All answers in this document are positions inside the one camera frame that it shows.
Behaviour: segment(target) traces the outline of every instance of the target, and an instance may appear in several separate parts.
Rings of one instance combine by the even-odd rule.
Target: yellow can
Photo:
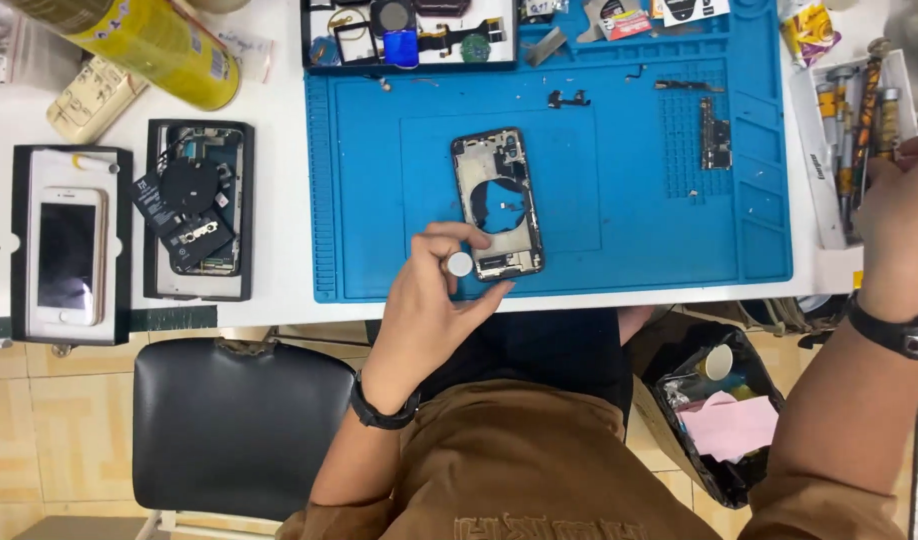
[[[169,0],[8,0],[81,48],[204,111],[232,101],[235,59]]]

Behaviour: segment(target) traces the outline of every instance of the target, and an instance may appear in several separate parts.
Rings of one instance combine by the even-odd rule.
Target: hand
[[[458,280],[442,270],[442,261],[462,251],[463,241],[476,249],[491,245],[476,227],[456,222],[430,223],[412,237],[412,256],[389,291],[382,329],[362,370],[363,393],[383,414],[399,411],[514,286],[502,281],[471,304],[453,305],[449,294]]]
[[[856,218],[865,243],[859,302],[889,322],[918,315],[918,137],[898,152],[897,163],[869,160],[872,187]]]

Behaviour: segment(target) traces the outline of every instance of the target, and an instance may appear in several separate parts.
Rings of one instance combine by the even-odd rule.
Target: black circular pad
[[[162,197],[183,214],[200,214],[210,208],[219,192],[218,165],[209,159],[178,158],[162,171]]]

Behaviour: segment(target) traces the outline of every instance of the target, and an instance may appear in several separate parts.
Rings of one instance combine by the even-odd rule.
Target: chair backrest
[[[147,509],[285,520],[308,502],[354,375],[331,356],[283,344],[145,347],[135,360],[135,499]]]

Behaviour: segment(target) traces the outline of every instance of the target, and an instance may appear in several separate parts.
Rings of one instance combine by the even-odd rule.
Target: disassembled phone
[[[87,326],[103,319],[106,196],[46,187],[30,215],[29,299],[43,323]]]
[[[541,271],[545,258],[521,131],[503,128],[457,138],[452,161],[465,222],[492,240],[489,249],[472,250],[477,279]]]
[[[146,296],[249,299],[253,139],[241,122],[150,122],[149,173],[131,189],[149,226]]]

